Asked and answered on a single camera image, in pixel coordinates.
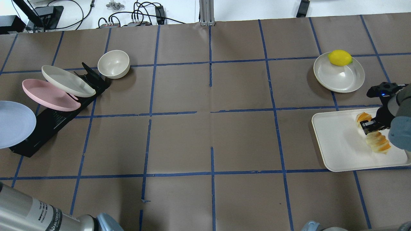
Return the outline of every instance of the yellow lemon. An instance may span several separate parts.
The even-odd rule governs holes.
[[[353,62],[353,57],[344,50],[335,50],[328,54],[330,63],[337,66],[345,66]]]

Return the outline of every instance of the rectangular tray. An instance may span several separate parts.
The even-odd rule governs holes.
[[[375,117],[378,108],[322,112],[312,119],[324,165],[333,172],[374,169],[411,164],[411,152],[390,143],[387,154],[375,153],[365,142],[366,135],[357,127],[356,116],[366,112]],[[388,138],[389,129],[380,131]]]

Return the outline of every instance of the white plate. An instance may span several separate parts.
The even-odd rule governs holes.
[[[42,66],[43,76],[59,89],[80,97],[91,97],[96,90],[90,87],[80,77],[53,66]]]
[[[0,101],[0,148],[25,140],[36,127],[36,116],[30,108],[11,101]]]
[[[411,152],[390,143],[387,154],[375,153],[365,142],[366,135],[357,127],[356,116],[366,112],[375,117],[378,108],[317,113],[312,125],[324,165],[333,172],[404,166],[411,164]],[[380,131],[388,137],[389,130]]]
[[[365,80],[364,69],[361,64],[353,58],[353,62],[340,67],[330,63],[328,53],[324,53],[314,62],[314,74],[318,82],[325,88],[347,93],[359,89]]]

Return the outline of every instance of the white background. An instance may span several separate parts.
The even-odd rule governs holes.
[[[97,28],[97,21],[101,17],[107,18],[114,12],[132,11],[134,0],[118,0],[125,8],[119,11],[107,8],[110,0],[95,0],[95,7],[90,16],[83,21],[80,29]],[[50,0],[33,3],[34,7],[45,6]],[[77,0],[86,15],[90,9],[91,0]],[[185,23],[198,22],[198,0],[157,0],[166,10],[166,16]],[[11,0],[0,0],[0,15],[15,15],[16,11]],[[241,21],[268,18],[293,18],[297,14],[300,0],[214,0],[216,21]],[[58,27],[70,25],[81,19],[79,7],[69,1],[53,2],[52,5],[64,6],[62,18]],[[27,17],[16,6],[22,20],[28,22]],[[155,15],[154,7],[147,7],[150,14]],[[307,17],[381,14],[411,12],[411,0],[311,0]],[[131,21],[130,14],[117,14],[121,25]]]

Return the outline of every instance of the metal post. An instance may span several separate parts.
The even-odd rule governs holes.
[[[214,0],[200,1],[200,25],[215,25]]]

